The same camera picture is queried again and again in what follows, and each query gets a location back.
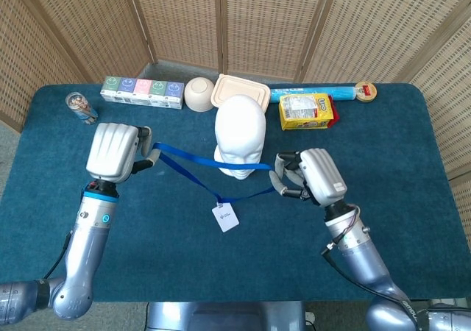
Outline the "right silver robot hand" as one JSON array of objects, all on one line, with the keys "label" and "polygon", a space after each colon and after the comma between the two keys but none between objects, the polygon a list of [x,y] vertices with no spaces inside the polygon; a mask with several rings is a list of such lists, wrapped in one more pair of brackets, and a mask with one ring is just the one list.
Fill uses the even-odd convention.
[{"label": "right silver robot hand", "polygon": [[310,199],[320,207],[341,201],[347,192],[347,185],[325,149],[278,153],[269,178],[281,196]]}]

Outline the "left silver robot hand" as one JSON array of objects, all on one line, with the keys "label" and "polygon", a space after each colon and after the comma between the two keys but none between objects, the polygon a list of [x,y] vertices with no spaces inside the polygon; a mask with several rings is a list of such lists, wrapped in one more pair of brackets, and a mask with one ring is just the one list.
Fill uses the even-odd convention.
[{"label": "left silver robot hand", "polygon": [[160,156],[151,148],[152,129],[127,124],[100,123],[95,131],[86,164],[94,178],[114,184],[151,168]]}]

